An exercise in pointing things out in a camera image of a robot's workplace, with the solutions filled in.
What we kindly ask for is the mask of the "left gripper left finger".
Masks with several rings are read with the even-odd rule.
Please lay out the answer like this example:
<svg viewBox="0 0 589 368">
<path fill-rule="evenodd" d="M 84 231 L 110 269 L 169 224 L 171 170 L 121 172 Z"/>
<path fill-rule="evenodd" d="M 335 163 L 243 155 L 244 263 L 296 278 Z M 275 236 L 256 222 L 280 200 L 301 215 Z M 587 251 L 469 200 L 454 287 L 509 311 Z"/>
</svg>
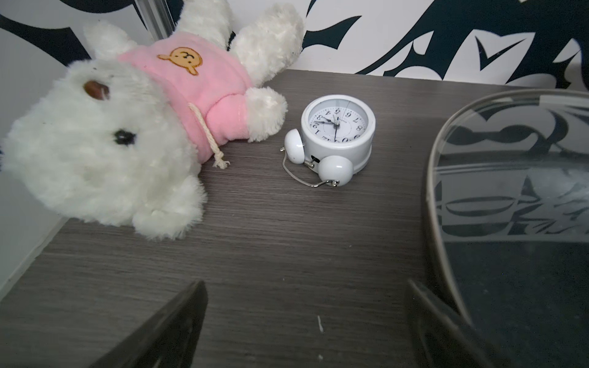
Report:
<svg viewBox="0 0 589 368">
<path fill-rule="evenodd" d="M 191 283 L 91 366 L 192 366 L 207 305 L 206 284 Z"/>
</svg>

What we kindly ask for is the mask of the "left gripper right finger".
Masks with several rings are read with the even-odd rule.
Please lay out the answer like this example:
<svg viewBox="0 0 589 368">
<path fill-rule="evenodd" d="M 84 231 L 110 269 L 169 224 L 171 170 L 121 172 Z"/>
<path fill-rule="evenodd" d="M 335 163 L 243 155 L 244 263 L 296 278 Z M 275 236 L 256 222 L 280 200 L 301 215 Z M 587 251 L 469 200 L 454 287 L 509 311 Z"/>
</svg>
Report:
<svg viewBox="0 0 589 368">
<path fill-rule="evenodd" d="M 496 367 L 493 349 L 454 309 L 420 282 L 406 287 L 406 315 L 421 367 Z"/>
</svg>

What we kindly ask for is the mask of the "large glass pot lid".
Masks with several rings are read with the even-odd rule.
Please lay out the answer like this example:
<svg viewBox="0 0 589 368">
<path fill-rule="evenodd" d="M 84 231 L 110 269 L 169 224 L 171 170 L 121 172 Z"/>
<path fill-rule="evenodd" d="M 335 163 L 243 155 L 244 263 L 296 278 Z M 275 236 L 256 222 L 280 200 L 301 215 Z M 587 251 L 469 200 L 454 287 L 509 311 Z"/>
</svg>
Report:
<svg viewBox="0 0 589 368">
<path fill-rule="evenodd" d="M 521 89 L 443 125 L 424 218 L 446 302 L 514 367 L 588 365 L 588 95 Z"/>
</svg>

